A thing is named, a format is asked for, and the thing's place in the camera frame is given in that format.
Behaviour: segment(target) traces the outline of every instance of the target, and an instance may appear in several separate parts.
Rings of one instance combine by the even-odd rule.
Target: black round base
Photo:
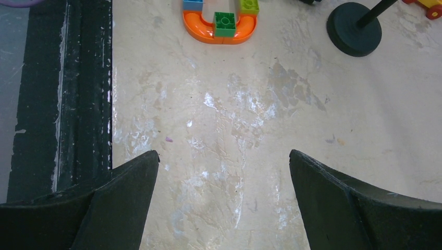
[[[327,19],[328,36],[347,55],[366,56],[380,43],[382,29],[377,18],[362,29],[356,26],[356,22],[369,10],[362,4],[349,2],[339,5]]]

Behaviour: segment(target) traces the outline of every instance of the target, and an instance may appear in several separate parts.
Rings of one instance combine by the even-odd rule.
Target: gray surface
[[[0,203],[6,202],[29,9],[0,6]]]

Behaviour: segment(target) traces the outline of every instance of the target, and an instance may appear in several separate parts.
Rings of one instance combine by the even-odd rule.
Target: purple object
[[[14,3],[9,0],[0,0],[0,5],[11,7],[11,8],[29,8],[34,5],[37,5],[45,0],[29,0],[28,2],[24,3]]]

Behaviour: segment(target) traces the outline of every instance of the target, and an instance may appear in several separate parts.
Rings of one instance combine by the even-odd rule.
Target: green toy block
[[[234,37],[236,33],[235,14],[215,12],[213,17],[213,30],[215,37]]]
[[[239,0],[239,12],[241,14],[258,15],[260,12],[258,0]]]

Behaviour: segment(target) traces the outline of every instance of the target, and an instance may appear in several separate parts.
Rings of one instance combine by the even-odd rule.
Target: blue toy block
[[[203,0],[183,0],[182,10],[203,11]]]

